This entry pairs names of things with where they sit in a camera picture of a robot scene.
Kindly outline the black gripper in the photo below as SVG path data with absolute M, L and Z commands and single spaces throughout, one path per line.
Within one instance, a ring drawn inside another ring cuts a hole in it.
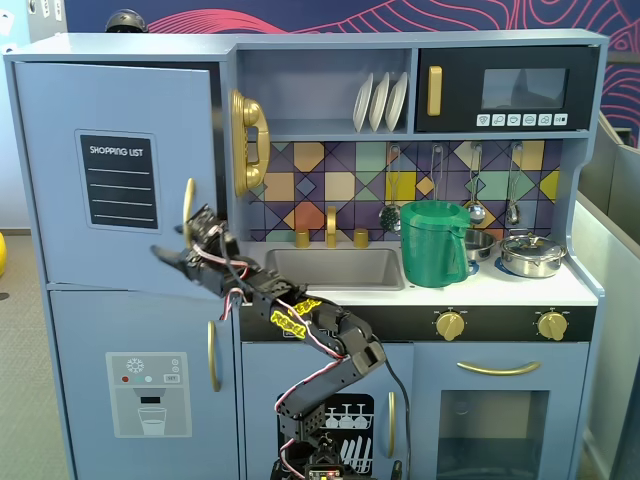
M 187 232 L 188 249 L 175 252 L 152 245 L 151 252 L 158 260 L 219 297 L 232 288 L 249 291 L 248 278 L 260 266 L 240 253 L 227 222 L 208 204 L 193 214 L 185 225 L 175 225 L 174 231 L 177 234 Z

